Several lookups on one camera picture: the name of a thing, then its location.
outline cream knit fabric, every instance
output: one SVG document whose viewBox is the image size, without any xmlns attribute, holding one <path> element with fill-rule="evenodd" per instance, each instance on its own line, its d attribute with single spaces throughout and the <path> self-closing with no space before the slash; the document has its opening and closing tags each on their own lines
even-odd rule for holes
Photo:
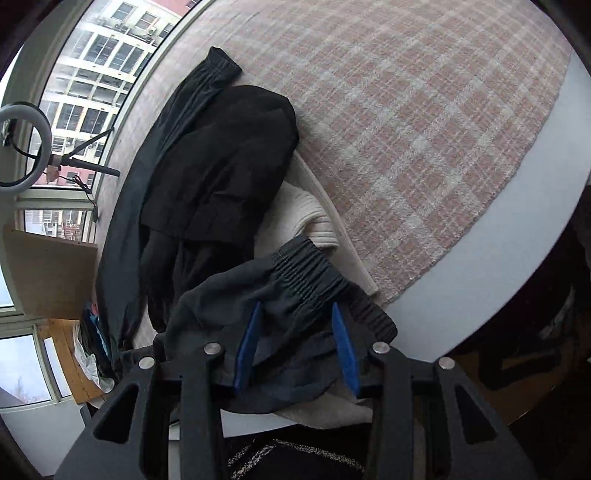
<svg viewBox="0 0 591 480">
<path fill-rule="evenodd" d="M 272 254 L 301 233 L 328 255 L 339 246 L 320 202 L 311 193 L 284 181 L 258 229 L 255 258 Z"/>
</svg>

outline blue gripper pad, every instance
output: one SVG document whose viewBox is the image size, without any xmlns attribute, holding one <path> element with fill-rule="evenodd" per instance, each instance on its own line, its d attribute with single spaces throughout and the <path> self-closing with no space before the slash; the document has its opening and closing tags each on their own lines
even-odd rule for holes
<svg viewBox="0 0 591 480">
<path fill-rule="evenodd" d="M 236 355 L 236 371 L 234 374 L 234 392 L 248 385 L 248 379 L 251 374 L 252 362 L 255 358 L 256 346 L 261 337 L 262 304 L 258 301 L 252 311 L 251 319 L 248 322 L 238 354 Z"/>
<path fill-rule="evenodd" d="M 353 395 L 357 397 L 361 393 L 359 365 L 357 364 L 355 348 L 345 325 L 345 319 L 336 302 L 333 303 L 332 308 L 332 327 L 345 384 L 353 392 Z"/>
</svg>

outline wall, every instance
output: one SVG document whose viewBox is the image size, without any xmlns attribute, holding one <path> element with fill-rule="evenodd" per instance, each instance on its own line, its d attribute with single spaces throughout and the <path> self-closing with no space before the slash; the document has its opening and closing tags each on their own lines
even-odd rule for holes
<svg viewBox="0 0 591 480">
<path fill-rule="evenodd" d="M 18 446 L 43 476 L 53 475 L 84 429 L 74 400 L 2 413 Z"/>
</svg>

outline plaid blanket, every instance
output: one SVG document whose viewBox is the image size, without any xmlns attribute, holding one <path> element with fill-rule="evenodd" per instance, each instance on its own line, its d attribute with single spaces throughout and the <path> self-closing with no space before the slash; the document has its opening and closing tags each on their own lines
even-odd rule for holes
<svg viewBox="0 0 591 480">
<path fill-rule="evenodd" d="M 515 173 L 571 53 L 530 0 L 216 0 L 152 73 L 120 143 L 141 144 L 211 45 L 243 68 L 240 83 L 294 105 L 298 152 L 381 303 L 434 265 Z"/>
</svg>

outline building window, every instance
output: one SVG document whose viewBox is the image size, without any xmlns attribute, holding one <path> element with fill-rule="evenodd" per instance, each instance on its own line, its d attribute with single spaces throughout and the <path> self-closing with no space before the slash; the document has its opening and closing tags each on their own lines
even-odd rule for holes
<svg viewBox="0 0 591 480">
<path fill-rule="evenodd" d="M 152 26 L 152 24 L 157 19 L 158 19 L 158 17 L 155 17 L 152 14 L 149 14 L 148 12 L 146 12 L 142 15 L 142 18 L 140 18 L 138 20 L 138 22 L 135 24 L 135 26 L 138 28 L 141 28 L 142 30 L 147 30 Z"/>
<path fill-rule="evenodd" d="M 128 43 L 121 45 L 113 57 L 113 60 L 111 60 L 111 63 L 109 63 L 109 68 L 120 70 L 123 66 L 123 63 L 125 62 L 125 59 L 127 58 L 127 55 L 129 55 L 129 52 L 133 49 L 133 46 L 129 45 Z"/>
<path fill-rule="evenodd" d="M 0 407 L 51 400 L 32 335 L 0 339 Z"/>
<path fill-rule="evenodd" d="M 129 55 L 129 58 L 123 65 L 121 71 L 124 73 L 130 73 L 131 70 L 134 69 L 135 64 L 138 62 L 138 59 L 142 56 L 142 53 L 144 53 L 144 51 L 141 48 L 135 47 L 133 52 L 131 52 L 131 55 Z"/>
<path fill-rule="evenodd" d="M 76 67 L 72 67 L 71 65 L 56 65 L 56 68 L 53 70 L 53 73 L 56 76 L 65 77 L 65 78 L 72 78 L 76 72 Z"/>
<path fill-rule="evenodd" d="M 60 104 L 58 102 L 48 102 L 47 100 L 42 100 L 39 104 L 39 108 L 49 120 L 49 125 L 53 125 L 53 121 L 56 119 L 57 107 Z"/>
<path fill-rule="evenodd" d="M 61 54 L 73 59 L 79 59 L 91 38 L 92 32 L 75 29 L 68 38 Z"/>
<path fill-rule="evenodd" d="M 92 87 L 93 85 L 90 83 L 78 82 L 78 80 L 74 80 L 70 90 L 68 91 L 68 95 L 71 97 L 88 98 L 90 96 L 90 92 L 92 91 Z"/>
<path fill-rule="evenodd" d="M 82 122 L 80 131 L 87 134 L 100 134 L 106 118 L 107 112 L 89 108 L 84 117 L 84 121 Z"/>
<path fill-rule="evenodd" d="M 70 79 L 57 78 L 52 75 L 47 82 L 46 90 L 51 93 L 65 93 L 69 84 Z"/>
<path fill-rule="evenodd" d="M 123 102 L 125 101 L 125 98 L 127 97 L 126 94 L 124 93 L 120 93 L 119 96 L 117 97 L 117 101 L 115 102 L 116 106 L 121 106 L 123 105 Z"/>
<path fill-rule="evenodd" d="M 140 73 L 142 73 L 142 70 L 144 69 L 144 67 L 146 66 L 146 64 L 150 61 L 150 58 L 152 57 L 151 53 L 148 53 L 144 59 L 142 60 L 142 62 L 139 64 L 138 69 L 135 71 L 134 73 L 134 77 L 139 76 Z"/>
<path fill-rule="evenodd" d="M 68 140 L 71 140 L 71 141 L 69 142 L 69 144 L 70 144 L 70 145 L 72 145 L 72 144 L 73 144 L 73 146 L 72 146 L 72 148 L 70 149 L 70 151 L 74 151 L 75 149 L 77 149 L 79 146 L 81 146 L 81 145 L 84 143 L 84 140 L 76 140 L 76 139 L 74 139 L 74 138 L 71 138 L 71 139 L 69 138 Z M 81 150 L 81 151 L 79 151 L 79 152 L 75 153 L 75 155 L 78 155 L 78 156 L 80 156 L 80 157 L 84 157 L 84 155 L 86 155 L 86 149 L 84 149 L 84 150 Z"/>
<path fill-rule="evenodd" d="M 76 130 L 78 122 L 80 121 L 80 115 L 82 115 L 82 107 L 79 105 L 70 105 L 64 103 L 61 107 L 60 116 L 57 119 L 56 128 L 65 128 L 66 130 Z"/>
<path fill-rule="evenodd" d="M 94 94 L 92 95 L 92 99 L 95 102 L 107 103 L 108 105 L 112 105 L 113 101 L 115 100 L 116 93 L 116 91 L 108 88 L 97 87 Z"/>
<path fill-rule="evenodd" d="M 85 69 L 78 69 L 78 72 L 76 73 L 76 76 L 78 78 L 91 80 L 93 82 L 95 82 L 98 79 L 99 75 L 99 73 L 91 72 L 90 70 Z"/>
<path fill-rule="evenodd" d="M 126 3 L 122 3 L 117 11 L 111 15 L 111 18 L 116 18 L 117 20 L 125 21 L 129 14 L 134 10 L 134 6 Z"/>
<path fill-rule="evenodd" d="M 53 153 L 62 153 L 64 151 L 64 143 L 66 139 L 63 137 L 53 137 L 51 142 L 51 151 Z"/>
<path fill-rule="evenodd" d="M 166 27 L 164 27 L 162 29 L 162 32 L 160 32 L 158 34 L 158 36 L 160 38 L 166 38 L 168 36 L 168 34 L 170 33 L 170 31 L 173 29 L 174 25 L 172 23 L 169 23 L 168 25 L 166 25 Z"/>
<path fill-rule="evenodd" d="M 84 57 L 86 61 L 91 61 L 97 65 L 104 65 L 117 46 L 118 40 L 115 38 L 107 38 L 102 35 L 97 35 L 96 39 L 88 49 L 88 53 Z"/>
<path fill-rule="evenodd" d="M 66 183 L 72 184 L 71 179 L 75 175 L 74 171 L 67 172 L 68 181 Z M 32 222 L 28 221 L 28 212 L 33 214 Z M 42 223 L 40 223 L 39 215 L 43 215 Z M 85 220 L 86 212 L 82 210 L 26 210 L 25 231 L 81 242 Z"/>
<path fill-rule="evenodd" d="M 95 158 L 100 158 L 100 156 L 103 154 L 103 150 L 105 148 L 105 144 L 104 143 L 99 143 L 96 146 L 96 150 L 95 150 Z"/>
<path fill-rule="evenodd" d="M 109 75 L 103 75 L 100 78 L 100 82 L 115 88 L 119 88 L 123 84 L 123 80 L 116 79 L 115 77 L 110 77 Z"/>
</svg>

